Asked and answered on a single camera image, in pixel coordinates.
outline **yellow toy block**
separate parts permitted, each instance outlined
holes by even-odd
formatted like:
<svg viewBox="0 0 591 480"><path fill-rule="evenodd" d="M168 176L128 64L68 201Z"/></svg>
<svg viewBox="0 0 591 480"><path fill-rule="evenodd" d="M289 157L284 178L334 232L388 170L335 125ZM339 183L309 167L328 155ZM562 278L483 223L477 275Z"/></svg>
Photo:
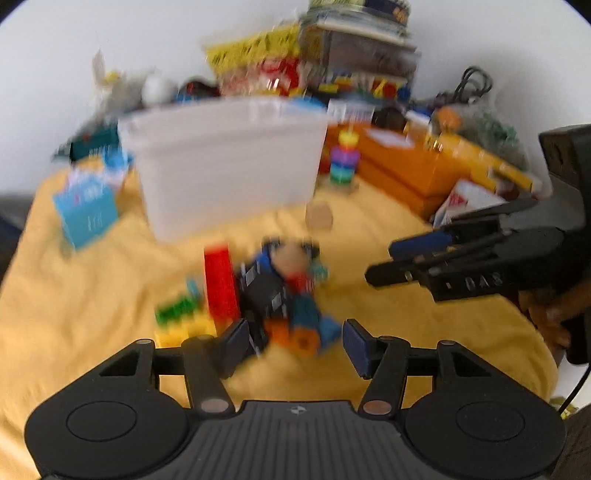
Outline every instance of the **yellow toy block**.
<svg viewBox="0 0 591 480"><path fill-rule="evenodd" d="M201 312L196 312L192 317L185 317L178 323L169 323L154 333L156 346L159 348L178 347L187 338L200 335L217 336L212 318Z"/></svg>

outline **toy pile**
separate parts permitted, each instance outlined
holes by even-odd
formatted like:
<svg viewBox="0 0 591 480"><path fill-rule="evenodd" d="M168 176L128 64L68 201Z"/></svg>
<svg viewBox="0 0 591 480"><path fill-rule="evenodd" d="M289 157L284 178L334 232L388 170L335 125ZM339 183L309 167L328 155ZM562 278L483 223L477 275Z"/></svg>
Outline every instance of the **toy pile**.
<svg viewBox="0 0 591 480"><path fill-rule="evenodd" d="M315 285L328 279L320 249L309 242L263 242L261 252L234 272L227 246L206 249L206 300L194 280L188 295L156 312L160 347L179 346L199 335L219 335L246 318L251 351L259 355L276 343L299 355L315 355L340 338L340 324L322 315L312 296Z"/></svg>

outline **lego brick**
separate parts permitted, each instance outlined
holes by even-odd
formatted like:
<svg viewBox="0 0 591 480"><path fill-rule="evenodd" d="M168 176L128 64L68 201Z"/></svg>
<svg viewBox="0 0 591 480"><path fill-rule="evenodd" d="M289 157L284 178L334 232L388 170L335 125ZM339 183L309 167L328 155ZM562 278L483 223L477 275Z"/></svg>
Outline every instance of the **lego brick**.
<svg viewBox="0 0 591 480"><path fill-rule="evenodd" d="M305 273L291 275L285 279L285 283L295 294L309 294L314 290L314 281Z"/></svg>
<svg viewBox="0 0 591 480"><path fill-rule="evenodd" d="M320 349L318 332L304 327L294 327L291 331L290 349L300 355L315 355Z"/></svg>
<svg viewBox="0 0 591 480"><path fill-rule="evenodd" d="M326 348L341 338L342 327L332 317L323 315L318 324L318 333L320 334L322 348Z"/></svg>
<svg viewBox="0 0 591 480"><path fill-rule="evenodd" d="M241 314L228 247L207 249L203 256L209 314L220 325L238 320Z"/></svg>
<svg viewBox="0 0 591 480"><path fill-rule="evenodd" d="M173 325L167 324L154 333L159 348L178 347L187 338L200 335L216 336L216 326L205 313L198 313Z"/></svg>
<svg viewBox="0 0 591 480"><path fill-rule="evenodd" d="M285 347L291 345L291 332L288 320L269 319L265 320L264 325L270 342L277 343Z"/></svg>
<svg viewBox="0 0 591 480"><path fill-rule="evenodd" d="M185 315L191 315L199 308L197 301L191 297L181 296L176 302L159 307L156 311L156 323L164 326L169 322L180 320Z"/></svg>
<svg viewBox="0 0 591 480"><path fill-rule="evenodd" d="M241 266L241 299L259 319L287 318L293 298L282 280L260 263Z"/></svg>
<svg viewBox="0 0 591 480"><path fill-rule="evenodd" d="M293 328L305 327L311 330L318 329L320 312L311 296L297 295L294 297L293 312L290 321Z"/></svg>
<svg viewBox="0 0 591 480"><path fill-rule="evenodd" d="M312 277L315 284L324 283L329 279L328 269L319 260L314 260L310 264L308 274Z"/></svg>
<svg viewBox="0 0 591 480"><path fill-rule="evenodd" d="M275 269L271 265L271 257L269 257L268 251L259 252L259 254L254 258L254 261L259 262L261 265L261 268L263 268L269 272L275 271Z"/></svg>

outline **orange toy block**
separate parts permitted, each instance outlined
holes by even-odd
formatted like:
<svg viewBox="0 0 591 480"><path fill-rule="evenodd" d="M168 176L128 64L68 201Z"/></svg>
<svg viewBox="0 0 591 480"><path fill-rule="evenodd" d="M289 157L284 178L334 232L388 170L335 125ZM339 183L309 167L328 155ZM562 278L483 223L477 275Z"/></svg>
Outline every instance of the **orange toy block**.
<svg viewBox="0 0 591 480"><path fill-rule="evenodd" d="M291 331L290 349L303 355L315 355L320 349L320 335L316 330L294 327Z"/></svg>
<svg viewBox="0 0 591 480"><path fill-rule="evenodd" d="M269 341L285 347L291 344L290 324L287 319L265 320L264 326Z"/></svg>

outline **blue box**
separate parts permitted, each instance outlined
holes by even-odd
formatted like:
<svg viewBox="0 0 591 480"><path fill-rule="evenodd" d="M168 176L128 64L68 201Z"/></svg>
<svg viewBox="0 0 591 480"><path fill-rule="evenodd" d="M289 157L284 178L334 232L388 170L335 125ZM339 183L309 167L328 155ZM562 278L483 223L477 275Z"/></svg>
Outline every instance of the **blue box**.
<svg viewBox="0 0 591 480"><path fill-rule="evenodd" d="M113 191L90 178L53 196L64 234L78 249L105 233L118 218Z"/></svg>

